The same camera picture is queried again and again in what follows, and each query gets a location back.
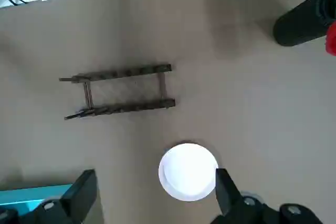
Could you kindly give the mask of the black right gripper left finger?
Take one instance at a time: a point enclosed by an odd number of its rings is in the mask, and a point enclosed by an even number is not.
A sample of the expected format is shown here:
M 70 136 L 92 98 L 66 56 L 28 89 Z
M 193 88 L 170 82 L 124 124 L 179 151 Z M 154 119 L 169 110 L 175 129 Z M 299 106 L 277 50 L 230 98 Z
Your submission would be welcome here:
M 97 199 L 97 177 L 85 170 L 73 184 L 1 191 L 1 223 L 83 223 Z

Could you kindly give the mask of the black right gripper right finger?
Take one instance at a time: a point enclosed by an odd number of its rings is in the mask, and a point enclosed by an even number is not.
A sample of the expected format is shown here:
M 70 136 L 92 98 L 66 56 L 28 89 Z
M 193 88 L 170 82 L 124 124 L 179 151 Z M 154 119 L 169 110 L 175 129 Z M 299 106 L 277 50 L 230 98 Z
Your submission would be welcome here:
M 283 204 L 274 210 L 253 196 L 243 196 L 224 168 L 216 170 L 215 192 L 222 213 L 212 224 L 322 223 L 312 210 L 303 205 Z

